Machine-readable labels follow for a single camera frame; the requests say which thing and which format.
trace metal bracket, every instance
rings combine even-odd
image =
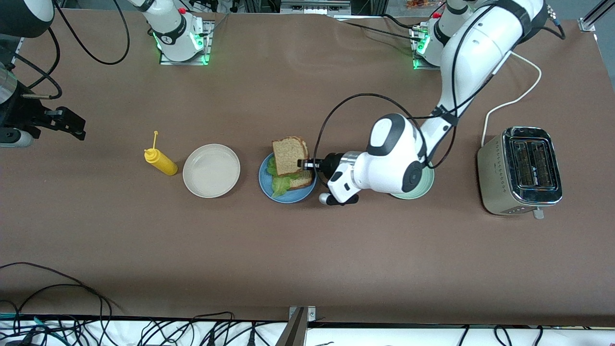
[[[316,318],[315,307],[290,307],[290,321],[284,327],[276,346],[305,346],[308,321]]]
[[[579,29],[583,31],[584,33],[590,33],[592,31],[596,31],[596,26],[594,25],[591,25],[590,27],[587,28],[585,26],[585,21],[583,21],[583,18],[577,19],[577,22],[579,23]]]
[[[293,317],[295,311],[300,307],[290,307],[288,309],[288,319],[290,320]],[[316,320],[316,307],[306,307],[307,308],[307,321],[313,322]]]
[[[596,31],[594,24],[615,7],[615,0],[600,0],[589,13],[579,19],[579,29],[584,32]]]

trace bottle cap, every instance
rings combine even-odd
[[[160,158],[160,150],[156,149],[156,137],[158,137],[158,131],[154,131],[154,144],[150,149],[145,150],[145,161],[154,163]]]

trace yellow squeeze bottle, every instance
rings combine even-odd
[[[157,136],[158,131],[154,131],[154,144],[151,149],[145,150],[145,161],[160,169],[164,174],[173,175],[177,173],[177,165],[171,161],[167,155],[164,155],[160,150],[156,149]]]

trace sandwich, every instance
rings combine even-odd
[[[273,176],[272,197],[284,195],[289,190],[310,186],[312,171],[304,171],[298,160],[309,159],[308,147],[301,137],[286,137],[271,142],[274,156],[267,162],[267,172]]]

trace blue plate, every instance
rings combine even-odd
[[[273,157],[273,153],[269,154],[269,156],[267,156],[267,158],[265,158],[265,160],[261,164],[261,168],[258,171],[258,182],[261,184],[261,190],[265,193],[265,195],[267,195],[267,197],[273,199],[274,201],[278,203],[285,203],[285,204],[297,203],[298,201],[301,201],[305,197],[309,196],[309,194],[314,189],[314,186],[316,186],[316,179],[314,179],[312,181],[312,185],[308,187],[288,191],[282,196],[272,197],[273,188],[271,187],[271,182],[273,181],[273,175],[267,172],[267,162],[272,157]]]

